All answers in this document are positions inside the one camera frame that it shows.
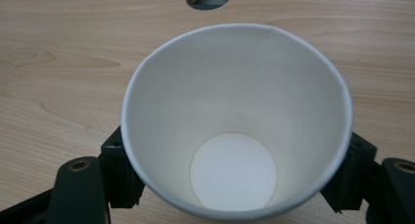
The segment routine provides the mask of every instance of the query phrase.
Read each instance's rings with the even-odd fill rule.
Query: cup bottom
[[[258,140],[226,133],[207,140],[195,153],[190,180],[199,202],[220,211],[260,209],[277,186],[274,158]]]

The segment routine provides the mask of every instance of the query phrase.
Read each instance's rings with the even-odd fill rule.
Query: paper cup
[[[122,139],[144,183],[209,219],[254,220],[317,193],[346,154],[352,102],[315,48],[263,24],[180,35],[137,68]]]

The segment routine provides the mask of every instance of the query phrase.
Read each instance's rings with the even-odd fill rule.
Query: table surface
[[[415,0],[0,0],[0,210],[53,187],[66,161],[97,156],[119,126],[128,81],[169,39],[226,22],[266,23],[302,37],[344,76],[354,131],[385,157],[415,160]],[[320,194],[254,223],[365,223]],[[147,188],[113,223],[214,223]]]

